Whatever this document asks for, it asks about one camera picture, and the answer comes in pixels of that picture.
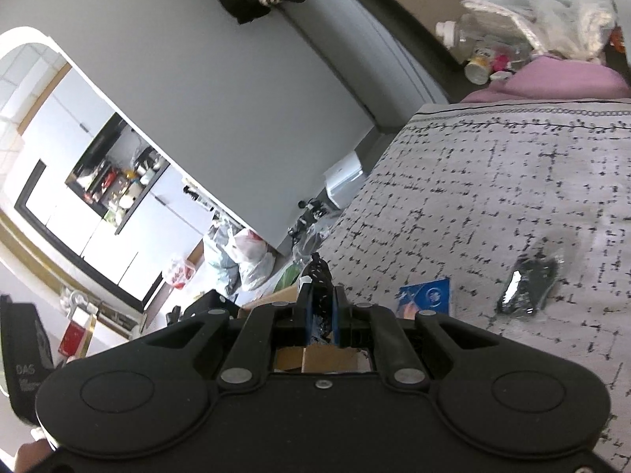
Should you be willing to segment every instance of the patterned tablecloth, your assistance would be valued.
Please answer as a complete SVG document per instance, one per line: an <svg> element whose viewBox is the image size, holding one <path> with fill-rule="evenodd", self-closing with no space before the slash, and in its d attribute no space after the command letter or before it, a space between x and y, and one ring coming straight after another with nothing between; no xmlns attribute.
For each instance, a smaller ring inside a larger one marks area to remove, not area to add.
<svg viewBox="0 0 631 473"><path fill-rule="evenodd" d="M498 317L545 240L565 259L545 310ZM456 318L592 369L612 400L596 452L631 472L631 101L425 106L321 255L351 302L395 309L401 286L448 276Z"/></svg>

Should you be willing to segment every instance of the blue packet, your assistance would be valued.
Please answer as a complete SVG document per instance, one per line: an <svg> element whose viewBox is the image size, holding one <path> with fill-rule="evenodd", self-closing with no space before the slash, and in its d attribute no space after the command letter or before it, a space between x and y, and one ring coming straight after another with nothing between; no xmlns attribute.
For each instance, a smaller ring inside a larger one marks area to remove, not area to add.
<svg viewBox="0 0 631 473"><path fill-rule="evenodd" d="M449 314L450 287L449 278L421 284L409 284L399 289L399 307L397 316L412 318L418 311L432 309L437 313Z"/></svg>

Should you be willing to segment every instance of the pink blanket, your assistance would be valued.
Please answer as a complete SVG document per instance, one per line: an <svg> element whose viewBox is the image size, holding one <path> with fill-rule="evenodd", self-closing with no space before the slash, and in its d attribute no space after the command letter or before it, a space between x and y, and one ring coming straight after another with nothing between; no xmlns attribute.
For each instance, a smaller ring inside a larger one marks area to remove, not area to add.
<svg viewBox="0 0 631 473"><path fill-rule="evenodd" d="M631 97L625 79L613 69L580 60L541 56L506 81L491 82L487 89L463 99L486 103L507 99L620 99Z"/></svg>

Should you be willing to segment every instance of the tiled wall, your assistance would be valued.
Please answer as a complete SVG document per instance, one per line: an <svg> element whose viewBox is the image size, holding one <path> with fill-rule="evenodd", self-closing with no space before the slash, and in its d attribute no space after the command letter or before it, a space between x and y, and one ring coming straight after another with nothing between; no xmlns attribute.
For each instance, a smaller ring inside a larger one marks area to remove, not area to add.
<svg viewBox="0 0 631 473"><path fill-rule="evenodd" d="M0 58L0 186L24 146L17 125L64 64L63 55L40 44Z"/></svg>

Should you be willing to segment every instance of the white bottle cap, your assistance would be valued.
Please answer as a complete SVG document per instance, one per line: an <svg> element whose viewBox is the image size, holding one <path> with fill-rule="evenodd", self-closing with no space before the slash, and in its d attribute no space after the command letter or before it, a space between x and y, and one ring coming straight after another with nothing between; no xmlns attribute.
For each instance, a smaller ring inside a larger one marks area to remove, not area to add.
<svg viewBox="0 0 631 473"><path fill-rule="evenodd" d="M439 21L436 23L436 35L442 39L442 43L447 49L456 45L456 22Z"/></svg>

